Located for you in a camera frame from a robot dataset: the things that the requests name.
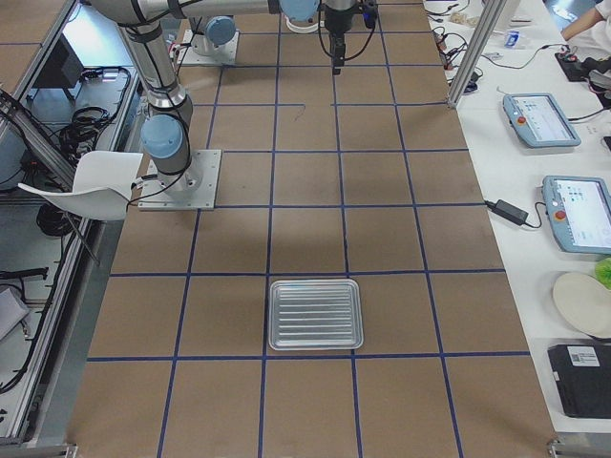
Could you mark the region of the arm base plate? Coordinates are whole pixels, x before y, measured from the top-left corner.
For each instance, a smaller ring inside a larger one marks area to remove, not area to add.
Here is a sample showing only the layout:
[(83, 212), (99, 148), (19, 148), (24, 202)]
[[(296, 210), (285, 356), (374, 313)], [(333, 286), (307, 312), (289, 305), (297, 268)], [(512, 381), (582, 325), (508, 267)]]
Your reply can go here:
[(187, 30), (180, 43), (177, 63), (182, 66), (220, 67), (233, 66), (236, 62), (240, 32), (236, 31), (227, 43), (216, 46), (205, 35)]
[(191, 164), (176, 184), (160, 175), (143, 184), (144, 198), (137, 201), (142, 211), (182, 211), (215, 208), (221, 168), (221, 150), (192, 150)]

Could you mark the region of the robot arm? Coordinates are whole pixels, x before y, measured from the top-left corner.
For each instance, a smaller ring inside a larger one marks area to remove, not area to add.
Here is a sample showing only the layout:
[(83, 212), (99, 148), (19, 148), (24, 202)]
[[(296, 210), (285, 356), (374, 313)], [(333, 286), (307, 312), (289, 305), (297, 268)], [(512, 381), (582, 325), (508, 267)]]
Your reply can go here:
[(180, 85), (177, 72), (164, 46), (160, 20), (202, 19), (241, 14), (283, 14), (289, 19), (317, 20), (317, 28), (328, 32), (322, 49), (331, 61), (334, 75), (341, 73), (346, 56), (346, 34), (353, 17), (362, 15), (367, 29), (375, 31), (378, 19), (374, 1), (94, 1), (92, 5), (114, 21), (124, 35), (152, 109), (181, 115), (181, 106), (192, 104)]
[(191, 47), (198, 55), (211, 55), (227, 45), (237, 32), (232, 16), (200, 16), (189, 19)]

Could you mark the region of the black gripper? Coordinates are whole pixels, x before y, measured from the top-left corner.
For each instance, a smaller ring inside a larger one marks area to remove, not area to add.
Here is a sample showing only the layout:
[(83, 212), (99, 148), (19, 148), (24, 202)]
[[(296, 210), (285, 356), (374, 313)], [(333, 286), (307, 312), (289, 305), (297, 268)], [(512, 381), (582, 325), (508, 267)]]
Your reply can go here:
[(377, 23), (377, 2), (373, 0), (325, 1), (324, 14), (330, 44), (332, 74), (339, 75), (345, 65), (345, 34), (352, 28), (353, 17), (361, 15), (365, 27), (374, 31)]

